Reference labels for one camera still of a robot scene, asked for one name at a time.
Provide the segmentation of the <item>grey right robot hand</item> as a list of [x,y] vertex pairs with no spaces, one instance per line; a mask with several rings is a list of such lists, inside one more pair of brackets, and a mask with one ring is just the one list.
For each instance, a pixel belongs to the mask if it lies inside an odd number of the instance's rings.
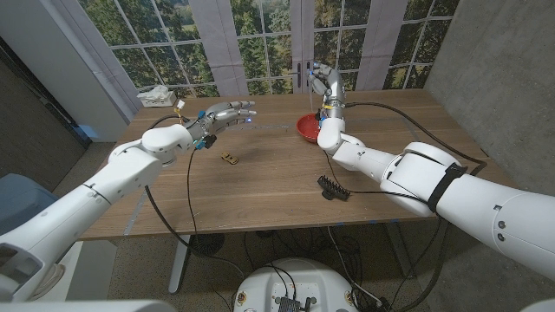
[[313,69],[308,71],[308,82],[312,89],[323,97],[320,115],[323,118],[343,117],[345,108],[345,86],[338,70],[319,63],[313,63]]

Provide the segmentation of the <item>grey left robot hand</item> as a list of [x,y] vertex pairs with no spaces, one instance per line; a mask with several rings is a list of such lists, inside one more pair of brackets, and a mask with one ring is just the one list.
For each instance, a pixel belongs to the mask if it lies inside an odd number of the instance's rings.
[[228,127],[249,123],[257,114],[256,111],[250,110],[250,107],[255,104],[255,101],[220,102],[210,106],[206,111],[199,112],[196,120],[185,124],[185,128],[193,138],[195,148],[210,148],[217,139],[217,134]]

